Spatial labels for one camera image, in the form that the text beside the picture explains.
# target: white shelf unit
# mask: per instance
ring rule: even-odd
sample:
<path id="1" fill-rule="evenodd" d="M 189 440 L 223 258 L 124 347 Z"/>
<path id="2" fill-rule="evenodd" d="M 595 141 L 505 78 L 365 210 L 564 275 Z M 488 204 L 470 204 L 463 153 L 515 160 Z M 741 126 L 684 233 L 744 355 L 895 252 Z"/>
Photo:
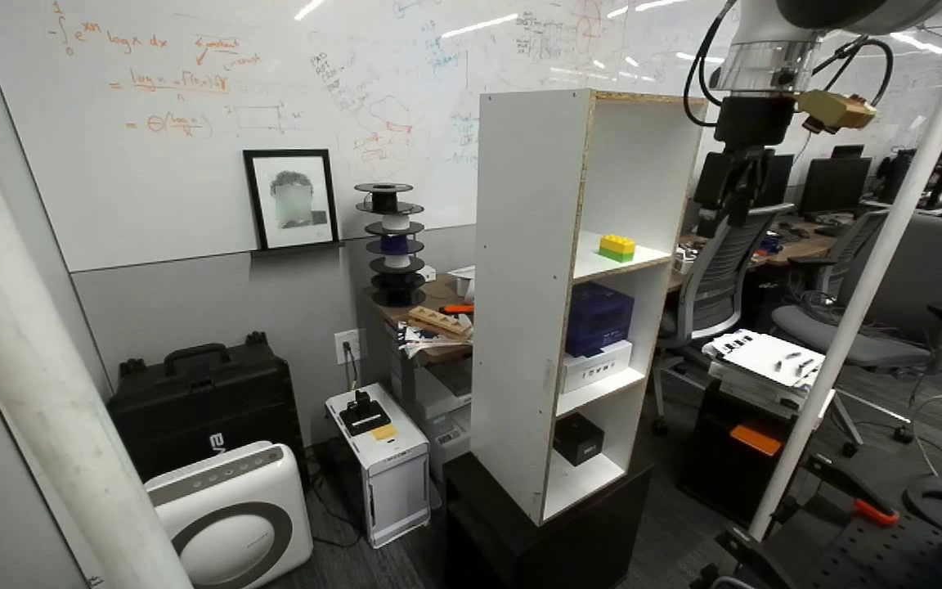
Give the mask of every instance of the white shelf unit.
<path id="1" fill-rule="evenodd" d="M 480 97 L 470 451 L 535 523 L 633 466 L 696 141 L 680 97 Z M 601 258 L 604 233 L 633 236 L 636 258 Z M 581 282 L 636 298 L 633 363 L 561 390 L 571 296 Z M 552 451 L 552 428 L 573 414 L 604 431 L 581 466 Z"/>

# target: picture frame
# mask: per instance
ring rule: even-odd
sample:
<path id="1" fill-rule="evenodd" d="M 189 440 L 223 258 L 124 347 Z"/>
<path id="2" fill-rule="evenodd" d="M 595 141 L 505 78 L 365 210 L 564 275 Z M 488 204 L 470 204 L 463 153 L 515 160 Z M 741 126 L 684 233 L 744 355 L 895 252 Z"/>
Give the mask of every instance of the picture frame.
<path id="1" fill-rule="evenodd" d="M 331 152 L 242 152 L 258 250 L 339 241 Z"/>

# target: black case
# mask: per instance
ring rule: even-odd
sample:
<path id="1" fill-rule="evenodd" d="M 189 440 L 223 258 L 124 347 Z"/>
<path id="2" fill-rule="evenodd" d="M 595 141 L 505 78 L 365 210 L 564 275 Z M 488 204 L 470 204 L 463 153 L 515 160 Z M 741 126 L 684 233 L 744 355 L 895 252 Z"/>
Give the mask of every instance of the black case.
<path id="1" fill-rule="evenodd" d="M 213 437 L 225 450 L 284 441 L 303 473 L 289 363 L 258 332 L 242 347 L 204 345 L 156 368 L 121 363 L 109 414 L 145 480 L 216 455 Z"/>

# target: white pillar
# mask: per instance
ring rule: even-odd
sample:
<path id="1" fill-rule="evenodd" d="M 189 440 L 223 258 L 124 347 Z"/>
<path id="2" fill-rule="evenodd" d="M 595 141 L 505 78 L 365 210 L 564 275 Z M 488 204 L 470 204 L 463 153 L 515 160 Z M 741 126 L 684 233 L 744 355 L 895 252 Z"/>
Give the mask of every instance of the white pillar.
<path id="1" fill-rule="evenodd" d="M 880 288 L 880 282 L 885 282 L 885 275 L 888 275 L 888 268 L 893 263 L 893 252 L 900 250 L 907 222 L 915 213 L 919 199 L 922 199 L 929 170 L 937 166 L 938 153 L 942 153 L 942 105 L 937 109 L 937 117 L 929 121 L 927 141 L 922 141 L 922 149 L 919 149 L 919 153 L 915 153 L 915 160 L 913 160 L 913 166 L 911 166 L 911 173 L 907 173 L 907 181 L 903 181 L 903 187 L 895 193 L 895 204 L 891 210 L 888 222 L 885 222 L 885 233 L 873 241 L 873 252 L 872 252 L 867 268 L 864 268 L 864 275 L 856 282 L 856 290 L 854 290 L 848 311 L 840 314 L 838 335 L 834 335 L 834 340 L 827 347 L 826 371 L 817 372 L 816 390 L 801 403 L 801 414 L 800 414 L 800 421 L 793 428 L 793 440 L 784 441 L 784 451 L 774 462 L 774 473 L 768 479 L 768 487 L 767 487 L 762 503 L 758 503 L 758 511 L 754 516 L 754 526 L 748 526 L 748 533 L 755 541 L 767 538 L 768 519 L 771 519 L 779 501 L 784 499 L 788 480 L 793 480 L 793 475 L 800 468 L 800 459 L 801 459 L 810 431 L 826 419 L 827 394 L 830 394 L 840 368 L 843 368 L 843 358 L 852 355 L 852 345 L 854 345 L 854 337 L 856 337 L 856 332 L 864 324 L 864 314 L 867 314 L 867 309 L 872 309 L 872 301 L 873 301 L 873 296 L 876 296 L 876 288 Z"/>
<path id="2" fill-rule="evenodd" d="M 113 589 L 189 589 L 0 196 L 0 409 Z"/>

